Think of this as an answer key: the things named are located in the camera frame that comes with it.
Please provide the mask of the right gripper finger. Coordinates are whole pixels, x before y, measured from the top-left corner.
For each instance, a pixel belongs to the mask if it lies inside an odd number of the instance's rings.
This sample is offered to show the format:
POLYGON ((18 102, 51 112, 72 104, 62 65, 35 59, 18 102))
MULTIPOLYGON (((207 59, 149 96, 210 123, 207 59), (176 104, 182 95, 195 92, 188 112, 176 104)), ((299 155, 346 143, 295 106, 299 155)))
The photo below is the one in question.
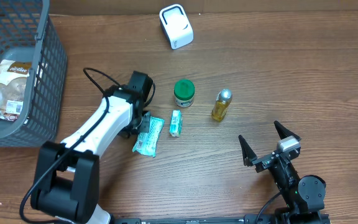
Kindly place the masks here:
POLYGON ((255 154, 255 152, 252 150, 252 148, 249 146, 249 144, 247 143, 247 141, 245 140, 245 138, 242 135, 238 136, 240 145, 241 145, 241 150, 242 150, 242 158, 243 158, 243 163, 245 166, 253 166, 254 165, 254 161, 257 159, 257 155, 255 154))
POLYGON ((301 137, 284 127, 284 125, 282 125, 279 121, 274 121, 273 123, 278 135, 280 136, 280 139, 285 139, 287 137, 293 136, 297 141, 301 141, 301 137))

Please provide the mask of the mint green wipes pack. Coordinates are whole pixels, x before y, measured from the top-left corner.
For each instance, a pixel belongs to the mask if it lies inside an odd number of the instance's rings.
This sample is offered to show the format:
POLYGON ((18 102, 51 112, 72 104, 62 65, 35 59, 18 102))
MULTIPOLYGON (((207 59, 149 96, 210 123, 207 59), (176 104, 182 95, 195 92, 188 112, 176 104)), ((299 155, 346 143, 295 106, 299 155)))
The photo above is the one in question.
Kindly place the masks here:
POLYGON ((149 131, 147 133, 139 133, 137 141, 132 148, 132 151, 137 151, 139 154, 142 154, 144 156, 155 157, 157 150, 157 142, 163 129, 164 123, 164 119, 151 116, 149 131))

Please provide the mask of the Kleenex pocket tissue pack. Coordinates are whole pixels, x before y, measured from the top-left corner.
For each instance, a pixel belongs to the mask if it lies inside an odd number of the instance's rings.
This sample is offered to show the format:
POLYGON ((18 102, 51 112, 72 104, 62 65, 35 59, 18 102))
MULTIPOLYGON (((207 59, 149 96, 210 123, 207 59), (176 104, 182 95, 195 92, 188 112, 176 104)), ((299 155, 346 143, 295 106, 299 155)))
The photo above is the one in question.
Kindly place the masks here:
POLYGON ((181 111, 173 110, 171 121, 170 121, 170 129, 169 129, 169 132, 172 137, 177 137, 177 138, 180 137, 182 124, 183 124, 183 118, 182 118, 181 111))

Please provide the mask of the green lid seasoning jar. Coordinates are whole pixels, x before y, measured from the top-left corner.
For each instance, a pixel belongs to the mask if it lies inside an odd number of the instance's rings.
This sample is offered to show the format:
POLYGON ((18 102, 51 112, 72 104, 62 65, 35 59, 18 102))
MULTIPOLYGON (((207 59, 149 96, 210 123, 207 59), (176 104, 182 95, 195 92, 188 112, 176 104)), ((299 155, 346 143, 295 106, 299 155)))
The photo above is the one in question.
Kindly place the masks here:
POLYGON ((175 103, 182 108, 191 106, 195 97, 195 86, 191 80, 182 79, 174 86, 175 103))

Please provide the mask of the yellow dish soap bottle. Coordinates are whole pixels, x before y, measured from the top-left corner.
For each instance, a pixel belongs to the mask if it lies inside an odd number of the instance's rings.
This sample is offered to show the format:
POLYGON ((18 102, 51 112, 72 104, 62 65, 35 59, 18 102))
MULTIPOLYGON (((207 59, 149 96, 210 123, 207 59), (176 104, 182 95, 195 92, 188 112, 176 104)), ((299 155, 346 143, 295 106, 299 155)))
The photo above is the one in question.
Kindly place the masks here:
POLYGON ((211 116, 216 121, 222 121, 227 113, 227 108, 232 101, 232 91, 225 88, 222 89, 217 97, 211 116))

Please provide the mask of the brown white snack bag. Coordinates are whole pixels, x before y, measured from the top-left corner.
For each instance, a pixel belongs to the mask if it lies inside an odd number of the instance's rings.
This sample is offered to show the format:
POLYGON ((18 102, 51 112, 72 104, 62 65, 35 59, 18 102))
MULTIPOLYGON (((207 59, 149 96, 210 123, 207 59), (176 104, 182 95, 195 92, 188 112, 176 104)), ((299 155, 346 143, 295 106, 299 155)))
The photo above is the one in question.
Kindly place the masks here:
POLYGON ((2 60, 0 63, 0 119, 15 121, 23 108, 31 62, 2 60))

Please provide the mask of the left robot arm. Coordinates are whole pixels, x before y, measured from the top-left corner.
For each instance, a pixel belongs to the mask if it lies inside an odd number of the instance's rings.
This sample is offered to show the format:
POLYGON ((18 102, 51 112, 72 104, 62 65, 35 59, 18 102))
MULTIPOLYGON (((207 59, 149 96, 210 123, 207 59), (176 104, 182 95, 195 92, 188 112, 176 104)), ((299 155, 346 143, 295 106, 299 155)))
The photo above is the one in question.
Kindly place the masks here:
POLYGON ((147 132, 145 110, 155 93, 154 81, 134 71, 129 83, 102 89, 98 109, 71 136, 60 143, 45 142, 39 150, 34 183, 22 199, 34 210, 52 216, 51 223, 114 223, 113 214, 99 205, 100 158, 116 136, 147 132))

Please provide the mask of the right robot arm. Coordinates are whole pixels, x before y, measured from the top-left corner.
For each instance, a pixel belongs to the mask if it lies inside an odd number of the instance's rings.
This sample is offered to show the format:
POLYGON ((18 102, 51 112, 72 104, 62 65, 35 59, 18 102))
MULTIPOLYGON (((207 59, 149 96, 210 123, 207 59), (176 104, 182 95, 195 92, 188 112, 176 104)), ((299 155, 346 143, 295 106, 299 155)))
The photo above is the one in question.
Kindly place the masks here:
POLYGON ((268 170, 278 188, 275 194, 256 215, 245 215, 245 223, 330 223, 322 215, 326 182, 317 175, 299 177, 291 161, 301 152, 301 137, 279 121, 274 122, 280 137, 276 150, 257 157, 243 136, 238 136, 245 166, 256 172, 268 170))

